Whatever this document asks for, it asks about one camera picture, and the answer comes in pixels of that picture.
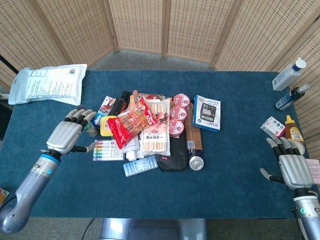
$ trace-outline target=gray carpet floor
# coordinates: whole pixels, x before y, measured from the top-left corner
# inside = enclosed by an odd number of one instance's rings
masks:
[[[212,71],[202,62],[158,54],[121,50],[102,58],[90,70],[180,70]],[[0,240],[81,240],[91,218],[31,217],[19,233],[4,235]],[[97,240],[101,229],[100,218],[93,221],[85,240]],[[299,240],[294,219],[210,219],[210,240]]]

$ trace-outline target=pile of items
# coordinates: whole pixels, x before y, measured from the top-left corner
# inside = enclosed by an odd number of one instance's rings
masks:
[[[105,139],[95,141],[94,161],[119,161],[127,177],[160,167],[165,171],[204,166],[201,131],[220,130],[221,103],[196,95],[194,105],[180,93],[123,91],[120,98],[106,96],[85,130],[93,137],[100,130]]]

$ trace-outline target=sealed package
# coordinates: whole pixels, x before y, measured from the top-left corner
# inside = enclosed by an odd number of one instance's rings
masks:
[[[157,123],[146,127],[140,134],[143,155],[170,156],[170,99],[146,100],[146,102]]]
[[[24,68],[15,76],[10,89],[10,105],[32,101],[55,100],[71,105],[81,104],[82,80],[87,64]]]
[[[101,120],[103,117],[108,116],[112,106],[114,105],[116,99],[110,96],[106,96],[98,110],[98,112],[96,113],[92,124],[95,126],[95,128],[100,129],[100,125],[101,125]],[[105,124],[105,126],[102,126],[105,131],[109,130],[109,127],[107,124]]]
[[[120,113],[117,118],[109,118],[108,126],[119,147],[122,149],[144,128],[157,122],[153,118],[145,100],[141,98],[133,106]]]
[[[159,100],[159,101],[163,101],[167,99],[167,97],[161,94],[147,94],[147,93],[138,92],[133,95],[134,102],[139,101],[141,98],[144,98],[144,100]]]

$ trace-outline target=wall panel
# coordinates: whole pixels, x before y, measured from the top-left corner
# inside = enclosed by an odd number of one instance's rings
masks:
[[[11,87],[11,84],[16,74],[8,68],[2,61],[0,61],[0,85],[4,85],[4,88]]]
[[[106,8],[101,1],[37,0],[37,3],[73,64],[91,64],[114,49]]]
[[[292,44],[319,0],[245,0],[217,61],[221,71],[265,71]]]
[[[1,1],[0,29],[1,55],[18,70],[67,63],[37,23],[25,1]],[[7,77],[8,73],[3,68],[0,74],[5,76],[3,81],[12,81],[12,76]]]
[[[171,0],[168,56],[210,62],[232,0]]]
[[[320,128],[320,28],[293,54],[281,70],[298,57],[307,62],[302,75],[292,83],[291,88],[309,84],[311,89],[295,103],[303,133],[310,133]]]
[[[161,52],[162,0],[109,0],[119,48]]]
[[[307,148],[311,159],[320,159],[320,140],[309,143]]]

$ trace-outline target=white tube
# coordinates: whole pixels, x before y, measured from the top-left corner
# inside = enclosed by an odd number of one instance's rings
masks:
[[[123,149],[121,149],[123,154],[126,154],[126,158],[129,161],[137,160],[136,151],[140,149],[139,138],[136,135],[132,140],[130,140],[126,145],[124,145]]]

